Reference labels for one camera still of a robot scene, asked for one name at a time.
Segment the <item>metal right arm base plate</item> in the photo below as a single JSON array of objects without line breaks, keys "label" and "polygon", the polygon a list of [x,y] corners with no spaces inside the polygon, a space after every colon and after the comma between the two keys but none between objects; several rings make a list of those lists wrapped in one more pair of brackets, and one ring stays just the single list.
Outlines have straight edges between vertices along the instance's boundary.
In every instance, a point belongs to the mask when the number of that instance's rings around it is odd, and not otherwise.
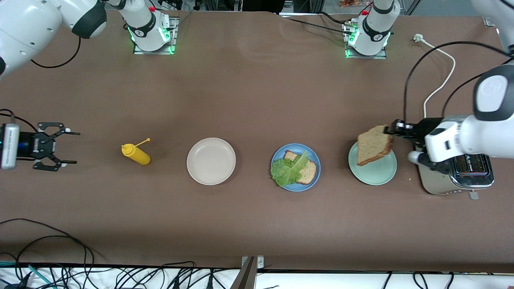
[{"label": "metal right arm base plate", "polygon": [[150,22],[143,27],[129,27],[136,55],[173,55],[180,18],[152,13]]}]

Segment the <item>yellow squeeze sauce bottle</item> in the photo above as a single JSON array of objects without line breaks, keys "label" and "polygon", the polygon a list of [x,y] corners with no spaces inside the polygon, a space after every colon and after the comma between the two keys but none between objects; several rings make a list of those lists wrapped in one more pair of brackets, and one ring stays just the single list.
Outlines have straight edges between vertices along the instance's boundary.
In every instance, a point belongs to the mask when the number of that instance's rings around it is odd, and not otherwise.
[{"label": "yellow squeeze sauce bottle", "polygon": [[150,140],[150,138],[147,138],[143,142],[138,143],[136,145],[132,143],[126,143],[121,146],[121,152],[125,157],[132,159],[133,161],[139,163],[142,166],[146,166],[151,162],[151,157],[149,156],[149,154],[141,150],[139,146],[143,143],[149,142]]}]

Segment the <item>mint green round plate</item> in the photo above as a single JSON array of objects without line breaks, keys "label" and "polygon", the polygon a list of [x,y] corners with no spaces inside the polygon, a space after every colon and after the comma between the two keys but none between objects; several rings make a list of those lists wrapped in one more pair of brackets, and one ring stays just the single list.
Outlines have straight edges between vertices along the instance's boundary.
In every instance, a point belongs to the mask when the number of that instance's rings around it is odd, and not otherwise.
[{"label": "mint green round plate", "polygon": [[348,163],[354,176],[368,185],[383,185],[395,176],[397,172],[397,158],[393,151],[388,155],[367,163],[364,166],[357,165],[358,143],[354,143],[349,150]]}]

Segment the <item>metal table bracket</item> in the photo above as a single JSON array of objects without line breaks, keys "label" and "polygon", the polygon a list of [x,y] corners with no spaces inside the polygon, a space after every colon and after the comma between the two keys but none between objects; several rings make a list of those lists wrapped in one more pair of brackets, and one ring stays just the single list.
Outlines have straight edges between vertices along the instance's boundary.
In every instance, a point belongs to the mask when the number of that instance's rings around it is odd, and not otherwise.
[{"label": "metal table bracket", "polygon": [[251,258],[253,257],[256,264],[257,264],[257,269],[263,269],[264,268],[264,265],[265,265],[265,261],[264,261],[264,256],[242,256],[242,262],[241,262],[241,267],[243,268],[245,263]]}]

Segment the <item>green lettuce leaf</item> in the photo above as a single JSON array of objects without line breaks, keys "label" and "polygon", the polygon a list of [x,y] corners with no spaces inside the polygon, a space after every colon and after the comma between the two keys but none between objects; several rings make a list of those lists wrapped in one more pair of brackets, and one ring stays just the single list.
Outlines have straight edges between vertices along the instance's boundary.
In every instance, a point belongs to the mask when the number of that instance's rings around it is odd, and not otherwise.
[{"label": "green lettuce leaf", "polygon": [[290,159],[279,159],[273,162],[273,167],[270,168],[272,179],[280,187],[296,183],[302,177],[300,170],[305,168],[308,161],[309,159],[306,152],[299,155],[294,161]]}]

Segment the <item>aluminium profile post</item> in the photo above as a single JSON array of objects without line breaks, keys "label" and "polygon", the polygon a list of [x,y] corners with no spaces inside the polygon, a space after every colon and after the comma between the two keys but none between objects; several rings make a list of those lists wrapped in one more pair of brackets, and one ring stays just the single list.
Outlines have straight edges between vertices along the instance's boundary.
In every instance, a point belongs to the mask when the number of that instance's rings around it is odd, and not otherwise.
[{"label": "aluminium profile post", "polygon": [[243,256],[242,267],[230,289],[255,289],[255,280],[259,265],[258,256]]}]

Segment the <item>brown bread slice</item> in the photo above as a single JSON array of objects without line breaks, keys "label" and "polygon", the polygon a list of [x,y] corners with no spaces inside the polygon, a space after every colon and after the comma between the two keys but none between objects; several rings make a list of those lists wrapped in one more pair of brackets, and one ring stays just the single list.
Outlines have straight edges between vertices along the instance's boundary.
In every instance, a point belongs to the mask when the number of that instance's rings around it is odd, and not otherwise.
[{"label": "brown bread slice", "polygon": [[375,126],[357,137],[357,165],[365,166],[387,156],[393,146],[393,136],[384,133],[385,124]]},{"label": "brown bread slice", "polygon": [[[299,155],[287,150],[285,153],[284,158],[290,159],[294,161]],[[317,165],[313,161],[309,160],[305,166],[305,168],[300,170],[301,178],[297,181],[297,183],[303,184],[303,185],[309,185],[312,183],[316,177],[317,173]]]}]

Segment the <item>beige round plate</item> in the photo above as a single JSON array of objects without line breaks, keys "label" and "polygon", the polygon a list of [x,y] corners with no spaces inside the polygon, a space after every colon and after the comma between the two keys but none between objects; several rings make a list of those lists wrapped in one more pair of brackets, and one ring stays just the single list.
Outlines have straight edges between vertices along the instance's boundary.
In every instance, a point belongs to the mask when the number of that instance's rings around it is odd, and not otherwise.
[{"label": "beige round plate", "polygon": [[220,138],[206,138],[195,143],[188,153],[188,173],[202,185],[223,183],[236,167],[236,154],[227,141]]}]

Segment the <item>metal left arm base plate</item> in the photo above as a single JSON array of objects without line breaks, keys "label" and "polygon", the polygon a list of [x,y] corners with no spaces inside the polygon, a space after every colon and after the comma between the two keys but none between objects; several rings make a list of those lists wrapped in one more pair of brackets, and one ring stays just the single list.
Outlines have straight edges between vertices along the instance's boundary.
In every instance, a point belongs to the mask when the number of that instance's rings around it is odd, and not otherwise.
[{"label": "metal left arm base plate", "polygon": [[385,46],[387,41],[384,42],[384,45],[381,48],[381,51],[376,55],[364,55],[356,51],[356,49],[351,45],[351,42],[354,42],[356,37],[359,35],[359,30],[357,28],[356,22],[345,22],[341,25],[341,28],[344,32],[350,32],[350,34],[346,34],[344,36],[345,41],[345,56],[347,58],[358,58],[358,59],[386,59],[387,53]]}]

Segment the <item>beige chrome toaster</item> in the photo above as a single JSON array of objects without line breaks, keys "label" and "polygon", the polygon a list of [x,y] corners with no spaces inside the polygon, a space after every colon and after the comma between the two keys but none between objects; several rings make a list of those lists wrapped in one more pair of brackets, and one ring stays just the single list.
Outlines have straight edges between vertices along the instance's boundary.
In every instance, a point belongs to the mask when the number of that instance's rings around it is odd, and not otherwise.
[{"label": "beige chrome toaster", "polygon": [[490,188],[494,174],[490,157],[483,154],[464,154],[449,159],[455,168],[446,175],[418,166],[422,186],[432,195],[467,193],[471,200],[478,200],[479,190]]}]

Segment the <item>blue round plate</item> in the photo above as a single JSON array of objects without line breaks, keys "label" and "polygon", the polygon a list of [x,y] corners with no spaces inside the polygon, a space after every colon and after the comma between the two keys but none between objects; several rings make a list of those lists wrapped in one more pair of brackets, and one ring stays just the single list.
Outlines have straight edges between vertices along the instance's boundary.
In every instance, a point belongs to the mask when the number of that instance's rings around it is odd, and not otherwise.
[{"label": "blue round plate", "polygon": [[289,143],[289,144],[286,144],[286,145],[282,146],[281,148],[279,148],[275,152],[275,154],[272,156],[270,168],[273,167],[273,162],[275,162],[279,159],[284,159],[284,156],[285,156],[285,153],[287,150],[290,150],[298,155],[301,155],[302,153],[306,152],[308,159],[313,161],[314,163],[316,163],[317,173],[316,173],[316,177],[314,178],[314,181],[312,183],[310,183],[309,185],[303,185],[300,183],[291,183],[291,184],[285,185],[283,187],[283,189],[292,191],[292,192],[303,192],[303,191],[306,191],[306,190],[312,188],[317,183],[318,179],[320,178],[321,163],[320,163],[320,159],[319,159],[318,155],[316,155],[314,150],[312,150],[310,147],[308,147],[304,144]]}]

